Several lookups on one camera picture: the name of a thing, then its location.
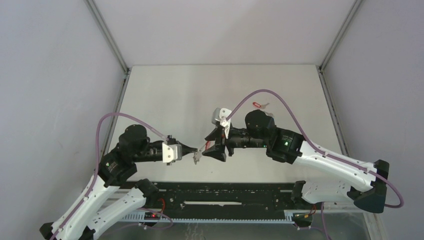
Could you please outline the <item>red grey keyring holder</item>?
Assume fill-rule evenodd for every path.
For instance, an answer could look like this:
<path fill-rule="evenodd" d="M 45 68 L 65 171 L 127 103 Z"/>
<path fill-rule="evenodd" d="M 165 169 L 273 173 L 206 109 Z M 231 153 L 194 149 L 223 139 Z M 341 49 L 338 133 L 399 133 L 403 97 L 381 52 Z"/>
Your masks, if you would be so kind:
<path fill-rule="evenodd" d="M 206 151 L 212 143 L 212 141 L 206 141 L 205 144 L 193 154 L 193 162 L 195 165 L 199 163 L 201 157 L 203 156 L 203 152 Z"/>

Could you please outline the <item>red tag key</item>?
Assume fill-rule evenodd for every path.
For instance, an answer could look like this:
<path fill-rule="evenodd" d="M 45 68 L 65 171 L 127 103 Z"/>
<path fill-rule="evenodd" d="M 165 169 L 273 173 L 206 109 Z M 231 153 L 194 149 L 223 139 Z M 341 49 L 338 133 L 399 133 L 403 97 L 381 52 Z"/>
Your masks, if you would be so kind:
<path fill-rule="evenodd" d="M 258 103 L 258 102 L 253 102 L 253 103 L 252 103 L 252 105 L 253 105 L 253 107 L 254 107 L 255 109 L 261 109 L 261 110 L 266 109 L 266 108 L 267 108 L 267 106 L 268 106 L 269 104 L 270 104 L 269 102 L 264 103 L 264 104 L 261 104 L 261 103 Z"/>

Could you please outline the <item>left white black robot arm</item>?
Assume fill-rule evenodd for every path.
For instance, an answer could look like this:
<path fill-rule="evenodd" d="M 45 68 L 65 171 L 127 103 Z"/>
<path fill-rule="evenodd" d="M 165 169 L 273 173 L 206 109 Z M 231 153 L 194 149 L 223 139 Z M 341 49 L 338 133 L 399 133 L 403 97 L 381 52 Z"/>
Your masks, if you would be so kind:
<path fill-rule="evenodd" d="M 108 228 L 130 212 L 153 208 L 158 188 L 147 178 L 137 181 L 128 193 L 106 208 L 104 203 L 137 172 L 137 163 L 170 164 L 197 152 L 175 138 L 151 142 L 143 125 L 133 124 L 119 136 L 118 143 L 98 163 L 84 191 L 55 222 L 44 223 L 39 231 L 46 240 L 97 240 Z"/>

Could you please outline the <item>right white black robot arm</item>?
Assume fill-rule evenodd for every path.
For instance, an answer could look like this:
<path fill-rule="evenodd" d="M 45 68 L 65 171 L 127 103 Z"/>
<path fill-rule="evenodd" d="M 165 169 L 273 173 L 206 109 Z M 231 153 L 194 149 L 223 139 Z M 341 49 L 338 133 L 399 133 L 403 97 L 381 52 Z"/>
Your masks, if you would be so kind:
<path fill-rule="evenodd" d="M 375 214 L 385 209 L 390 164 L 384 160 L 365 162 L 350 158 L 321 146 L 312 147 L 306 138 L 294 131 L 279 128 L 274 118 L 261 110 L 245 116 L 245 128 L 224 123 L 231 113 L 218 108 L 212 123 L 215 129 L 205 138 L 214 142 L 202 155 L 225 162 L 235 149 L 264 148 L 266 156 L 279 163 L 306 166 L 337 177 L 337 181 L 319 183 L 300 180 L 291 193 L 291 204 L 304 209 L 321 202 L 348 202 Z"/>

